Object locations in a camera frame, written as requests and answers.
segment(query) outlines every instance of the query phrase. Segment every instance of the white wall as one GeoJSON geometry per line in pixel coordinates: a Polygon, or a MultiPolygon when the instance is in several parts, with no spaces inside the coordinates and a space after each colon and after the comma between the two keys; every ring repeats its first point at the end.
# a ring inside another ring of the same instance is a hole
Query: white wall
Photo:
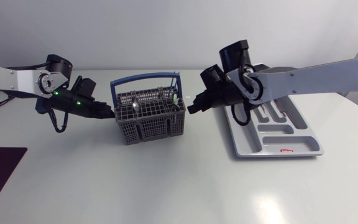
{"type": "Polygon", "coordinates": [[[358,0],[0,0],[5,67],[58,54],[77,70],[201,69],[241,39],[270,66],[352,58],[358,0]]]}

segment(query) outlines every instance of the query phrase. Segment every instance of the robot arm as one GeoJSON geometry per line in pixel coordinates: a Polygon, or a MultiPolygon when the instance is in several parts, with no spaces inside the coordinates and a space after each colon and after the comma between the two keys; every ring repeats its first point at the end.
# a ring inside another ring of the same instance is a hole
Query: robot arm
{"type": "Polygon", "coordinates": [[[201,73],[206,90],[188,107],[191,114],[221,106],[232,106],[233,112],[234,105],[242,103],[249,117],[250,110],[283,96],[358,91],[358,58],[301,69],[253,67],[246,40],[219,53],[224,71],[214,65],[201,73]]]}
{"type": "Polygon", "coordinates": [[[55,130],[63,132],[68,114],[85,118],[114,118],[111,107],[91,96],[96,86],[89,78],[78,77],[67,90],[73,65],[57,55],[48,55],[47,62],[29,67],[0,68],[0,91],[18,98],[37,98],[35,109],[48,113],[55,130]],[[57,128],[54,110],[65,112],[62,129],[57,128]]]}

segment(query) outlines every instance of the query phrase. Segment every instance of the white tabletop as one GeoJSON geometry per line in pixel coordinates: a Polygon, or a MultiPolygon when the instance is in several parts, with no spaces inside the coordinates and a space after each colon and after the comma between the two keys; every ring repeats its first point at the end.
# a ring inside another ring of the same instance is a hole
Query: white tabletop
{"type": "MultiPolygon", "coordinates": [[[[110,81],[145,72],[71,80],[92,78],[111,105],[110,81]]],[[[189,106],[201,71],[179,72],[189,106]]],[[[0,223],[358,223],[358,106],[335,93],[292,99],[322,156],[237,159],[222,108],[186,112],[182,136],[127,146],[114,119],[71,115],[57,134],[35,99],[12,100],[0,146],[28,151],[0,193],[0,223]]]]}

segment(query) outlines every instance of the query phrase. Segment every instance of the blue basket handle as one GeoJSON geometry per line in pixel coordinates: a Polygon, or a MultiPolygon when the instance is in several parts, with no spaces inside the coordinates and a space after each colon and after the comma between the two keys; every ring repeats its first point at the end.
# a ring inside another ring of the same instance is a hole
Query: blue basket handle
{"type": "Polygon", "coordinates": [[[136,80],[142,80],[146,78],[176,78],[177,84],[178,84],[178,94],[179,98],[182,98],[181,95],[181,82],[180,82],[180,75],[176,72],[155,72],[155,73],[146,73],[146,74],[140,74],[140,75],[133,75],[125,78],[120,78],[117,80],[114,80],[110,82],[110,88],[111,88],[111,96],[112,96],[112,102],[114,103],[114,107],[118,107],[117,103],[117,96],[116,96],[116,86],[136,81],[136,80]]]}

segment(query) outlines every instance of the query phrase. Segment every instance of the circular joint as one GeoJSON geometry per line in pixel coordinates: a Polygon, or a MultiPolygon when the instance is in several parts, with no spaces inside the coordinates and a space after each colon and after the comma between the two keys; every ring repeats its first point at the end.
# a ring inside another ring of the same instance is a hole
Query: circular joint
{"type": "Polygon", "coordinates": [[[252,93],[247,92],[246,97],[250,100],[259,100],[263,95],[263,86],[262,83],[257,79],[256,77],[251,77],[253,80],[252,82],[252,88],[254,91],[252,93]]]}
{"type": "Polygon", "coordinates": [[[42,93],[49,94],[53,91],[51,78],[49,74],[43,73],[38,77],[38,84],[42,93]]]}

